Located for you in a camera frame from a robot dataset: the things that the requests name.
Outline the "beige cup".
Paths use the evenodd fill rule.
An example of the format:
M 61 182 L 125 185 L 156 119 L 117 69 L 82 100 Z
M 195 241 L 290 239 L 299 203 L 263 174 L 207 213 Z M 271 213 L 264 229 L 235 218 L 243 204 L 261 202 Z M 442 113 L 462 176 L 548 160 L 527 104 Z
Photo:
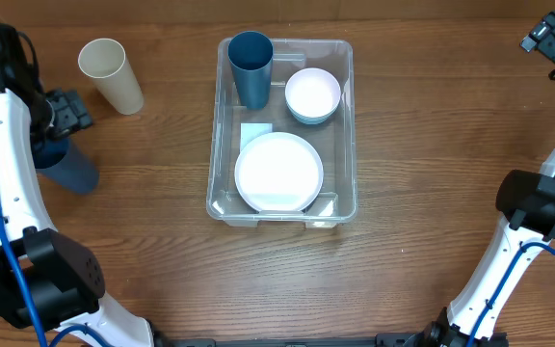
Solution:
M 123 115 L 139 112 L 145 99 L 124 47 L 113 39 L 88 42 L 78 55 L 78 66 L 105 99 Z

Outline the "clear plastic storage bin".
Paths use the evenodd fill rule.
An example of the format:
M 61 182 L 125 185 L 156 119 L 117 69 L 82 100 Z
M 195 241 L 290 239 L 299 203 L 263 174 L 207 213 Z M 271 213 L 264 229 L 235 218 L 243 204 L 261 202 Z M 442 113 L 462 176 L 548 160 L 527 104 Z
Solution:
M 357 214 L 354 57 L 344 40 L 220 42 L 206 210 L 232 227 Z

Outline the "light blue bowl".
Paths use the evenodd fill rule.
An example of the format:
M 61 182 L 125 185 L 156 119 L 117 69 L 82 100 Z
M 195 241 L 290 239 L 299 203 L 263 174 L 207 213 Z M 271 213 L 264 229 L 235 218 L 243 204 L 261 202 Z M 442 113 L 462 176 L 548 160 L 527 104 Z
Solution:
M 321 124 L 325 121 L 327 121 L 334 113 L 334 110 L 332 110 L 331 112 L 319 116 L 319 117 L 311 117 L 311 116 L 305 116 L 302 115 L 300 113 L 297 113 L 296 111 L 290 109 L 290 113 L 292 114 L 292 116 L 299 122 L 303 123 L 303 124 L 307 124 L 307 125 L 317 125 L 317 124 Z

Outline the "blue cup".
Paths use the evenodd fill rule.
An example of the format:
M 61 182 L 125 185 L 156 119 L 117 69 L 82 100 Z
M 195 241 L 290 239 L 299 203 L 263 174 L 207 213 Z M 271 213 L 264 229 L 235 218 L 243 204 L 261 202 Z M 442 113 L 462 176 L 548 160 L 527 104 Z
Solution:
M 71 192 L 87 195 L 98 185 L 97 167 L 70 138 L 46 140 L 34 148 L 33 159 L 40 174 Z
M 274 57 L 271 40 L 259 32 L 241 32 L 230 41 L 227 57 L 241 104 L 249 109 L 264 108 L 270 95 Z

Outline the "pink bowl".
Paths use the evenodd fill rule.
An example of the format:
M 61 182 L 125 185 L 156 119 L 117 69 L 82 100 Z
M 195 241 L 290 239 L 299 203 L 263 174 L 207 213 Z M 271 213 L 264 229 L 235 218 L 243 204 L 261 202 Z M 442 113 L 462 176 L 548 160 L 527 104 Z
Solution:
M 292 109 L 305 116 L 319 117 L 337 109 L 341 87 L 331 73 L 309 67 L 289 78 L 284 94 L 289 111 Z

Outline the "pink plate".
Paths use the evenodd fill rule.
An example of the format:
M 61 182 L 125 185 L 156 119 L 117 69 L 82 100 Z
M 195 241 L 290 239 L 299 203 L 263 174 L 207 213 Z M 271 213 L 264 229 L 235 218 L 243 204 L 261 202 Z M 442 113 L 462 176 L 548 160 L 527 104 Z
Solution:
M 257 212 L 301 212 L 320 194 L 324 166 L 315 147 L 287 132 L 271 132 L 240 151 L 234 181 Z

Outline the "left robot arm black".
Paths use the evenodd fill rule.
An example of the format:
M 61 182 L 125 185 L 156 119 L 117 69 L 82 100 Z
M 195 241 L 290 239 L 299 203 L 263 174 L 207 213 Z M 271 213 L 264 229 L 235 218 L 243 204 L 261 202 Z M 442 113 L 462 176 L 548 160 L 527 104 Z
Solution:
M 33 328 L 41 346 L 74 335 L 91 346 L 161 346 L 146 319 L 107 293 L 94 254 L 62 235 L 39 176 L 71 192 L 97 185 L 93 163 L 71 141 L 92 124 L 76 91 L 46 91 L 29 38 L 0 22 L 0 317 Z

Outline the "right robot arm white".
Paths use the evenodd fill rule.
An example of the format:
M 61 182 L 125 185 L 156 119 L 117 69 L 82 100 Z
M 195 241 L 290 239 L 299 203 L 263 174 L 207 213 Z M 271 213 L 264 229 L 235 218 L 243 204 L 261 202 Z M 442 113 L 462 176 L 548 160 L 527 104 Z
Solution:
M 509 172 L 496 195 L 497 227 L 462 292 L 409 346 L 505 346 L 499 314 L 542 252 L 555 255 L 555 148 L 536 173 Z

